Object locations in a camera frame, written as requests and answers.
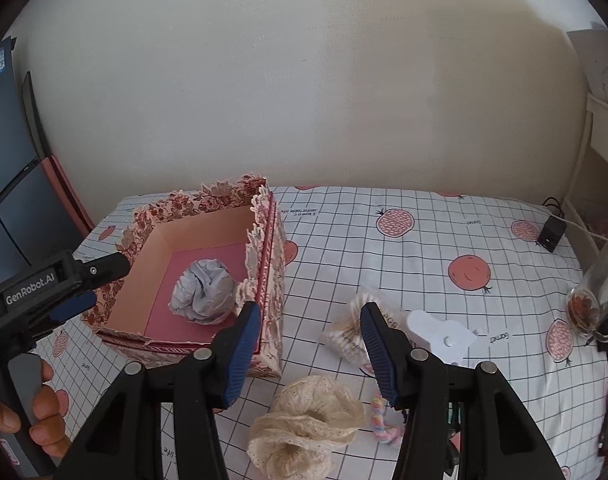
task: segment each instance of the gray crumpled paper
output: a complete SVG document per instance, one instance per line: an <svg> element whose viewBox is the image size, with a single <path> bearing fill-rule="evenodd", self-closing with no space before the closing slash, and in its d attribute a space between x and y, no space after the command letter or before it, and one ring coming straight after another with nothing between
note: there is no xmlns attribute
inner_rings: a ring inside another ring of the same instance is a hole
<svg viewBox="0 0 608 480"><path fill-rule="evenodd" d="M237 283L219 260L193 262L175 284L171 312L189 321L221 323L235 307Z"/></svg>

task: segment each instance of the white grid tablecloth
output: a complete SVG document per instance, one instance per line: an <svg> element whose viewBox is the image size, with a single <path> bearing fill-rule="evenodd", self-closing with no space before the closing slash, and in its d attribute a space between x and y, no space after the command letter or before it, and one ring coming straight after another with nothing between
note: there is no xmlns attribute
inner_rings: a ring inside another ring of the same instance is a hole
<svg viewBox="0 0 608 480"><path fill-rule="evenodd" d="M554 254L511 231L515 220L538 230L547 216L523 203L478 197L390 189L316 187L274 189L286 232L296 243L295 260L286 267L283 375L277 380L251 379L242 396L216 415L231 480L263 478L245 453L249 427L269 409L275 393L310 373L329 374L347 384L369 404L377 385L359 368L319 343L322 330L341 319L345 304L359 287L375 290L385 306L424 309L438 319L454 319L480 337L465 359L473 367L492 360L510 381L547 438L560 466L573 479L593 479L601 466L597 437L605 410L608 370L605 356L574 337L570 364L556 364L546 351L546 334L556 319L565 320L565 296L581 278L567 239ZM166 194L124 199L82 243L83 260L115 251L114 244L133 211ZM403 209L415 218L399 238L377 228L381 209ZM99 241L108 227L114 232ZM474 254L490 267L490 291L458 288L448 266L458 256ZM60 330L39 342L38 352L56 372L52 386L70 397L66 430L74 437L100 395L126 360L103 345L79 320L66 323L68 346L54 357ZM489 345L489 335L506 330L503 346ZM162 412L162 459L167 480L177 478L172 405ZM398 414L387 413L391 420ZM397 450L378 444L368 427L356 441L333 454L329 478L391 478Z"/></svg>

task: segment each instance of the black power adapter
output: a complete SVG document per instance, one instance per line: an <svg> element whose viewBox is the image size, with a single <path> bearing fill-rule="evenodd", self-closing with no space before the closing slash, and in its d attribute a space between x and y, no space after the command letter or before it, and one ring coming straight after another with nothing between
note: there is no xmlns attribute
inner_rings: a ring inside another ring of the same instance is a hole
<svg viewBox="0 0 608 480"><path fill-rule="evenodd" d="M544 200L543 205L546 207L548 207L549 205L555 206L558 210L557 216L561 216L562 218L564 217L562 205L555 197L549 196L546 200ZM544 227L539 233L537 243L543 248L545 248L549 253L552 253L557 247L559 240L561 240L562 236L564 236L566 228L566 222L560 220L559 218L551 216L548 220L546 220Z"/></svg>

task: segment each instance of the metal pivot bolt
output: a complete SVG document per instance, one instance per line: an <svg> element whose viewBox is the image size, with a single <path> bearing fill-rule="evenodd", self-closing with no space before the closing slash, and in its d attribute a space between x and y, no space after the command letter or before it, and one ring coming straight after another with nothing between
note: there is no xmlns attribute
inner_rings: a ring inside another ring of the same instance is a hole
<svg viewBox="0 0 608 480"><path fill-rule="evenodd" d="M428 359L428 352L423 348L414 348L413 351L411 351L411 357L415 359L415 361L426 361L426 359Z"/></svg>
<svg viewBox="0 0 608 480"><path fill-rule="evenodd" d="M124 367L124 371L127 375L137 375L142 371L142 364L137 361L130 362Z"/></svg>
<svg viewBox="0 0 608 480"><path fill-rule="evenodd" d="M199 361L206 361L206 359L212 355L213 352L210 351L210 348L197 348L197 350L193 352L193 357Z"/></svg>
<svg viewBox="0 0 608 480"><path fill-rule="evenodd" d="M487 374L493 374L497 371L497 365L492 361L484 361L481 364L481 369Z"/></svg>

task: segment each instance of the hair tie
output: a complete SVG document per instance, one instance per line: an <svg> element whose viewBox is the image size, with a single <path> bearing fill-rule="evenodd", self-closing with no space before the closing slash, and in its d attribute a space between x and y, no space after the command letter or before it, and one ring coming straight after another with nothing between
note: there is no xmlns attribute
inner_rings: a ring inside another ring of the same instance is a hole
<svg viewBox="0 0 608 480"><path fill-rule="evenodd" d="M386 401L378 392L370 403L370 422L373 425L373 433L378 442L399 447L404 437L403 426L386 426L384 422L384 411Z"/></svg>

